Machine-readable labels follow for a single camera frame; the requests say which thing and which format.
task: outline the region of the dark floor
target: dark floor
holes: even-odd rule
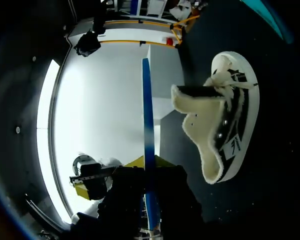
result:
[[[185,115],[173,111],[161,121],[160,155],[185,168],[206,222],[300,218],[300,58],[294,49],[238,0],[210,1],[185,37],[179,54],[186,85],[202,85],[213,57],[235,51],[250,62],[260,88],[252,139],[239,173],[229,181],[204,181],[197,147],[182,130]]]

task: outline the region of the red object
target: red object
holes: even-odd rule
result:
[[[170,38],[170,37],[168,37],[168,38],[166,39],[166,44],[167,44],[167,45],[170,45],[170,46],[173,46],[173,45],[174,45],[173,39]]]

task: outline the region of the bright light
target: bright light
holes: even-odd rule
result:
[[[71,218],[60,198],[53,176],[48,141],[49,109],[59,67],[60,66],[54,60],[52,60],[44,78],[38,106],[36,142],[39,163],[45,187],[61,219],[64,222],[71,224]]]
[[[71,224],[70,216],[66,211],[63,202],[61,201],[59,192],[56,187],[55,179],[52,173],[52,169],[51,169],[49,144],[48,144],[48,130],[38,128],[36,130],[36,141],[37,141],[39,162],[40,162],[44,184],[50,195],[51,201],[56,211],[60,215],[60,218],[64,222]]]
[[[60,66],[54,60],[52,60],[45,75],[39,100],[38,116],[36,120],[36,127],[38,129],[48,128],[50,102],[59,67]]]

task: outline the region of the shoe lace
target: shoe lace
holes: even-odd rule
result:
[[[251,89],[254,85],[249,82],[239,82],[238,75],[241,73],[234,73],[231,74],[228,71],[220,71],[216,74],[213,74],[211,77],[209,77],[206,82],[204,83],[204,86],[206,87],[214,87],[214,89],[221,95],[224,96],[228,111],[230,112],[232,109],[232,102],[231,100],[234,98],[234,88],[240,88],[240,89]]]

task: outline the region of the shoe logo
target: shoe logo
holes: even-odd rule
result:
[[[237,136],[235,136],[234,139],[233,139],[232,142],[231,142],[232,155],[235,154],[236,146],[237,146],[238,150],[240,151],[241,148],[240,148],[240,145],[239,145],[239,141],[238,141]]]
[[[225,156],[225,160],[229,160],[238,152],[241,151],[241,141],[239,135],[236,134],[233,138],[230,139],[225,145],[223,145],[223,152]]]

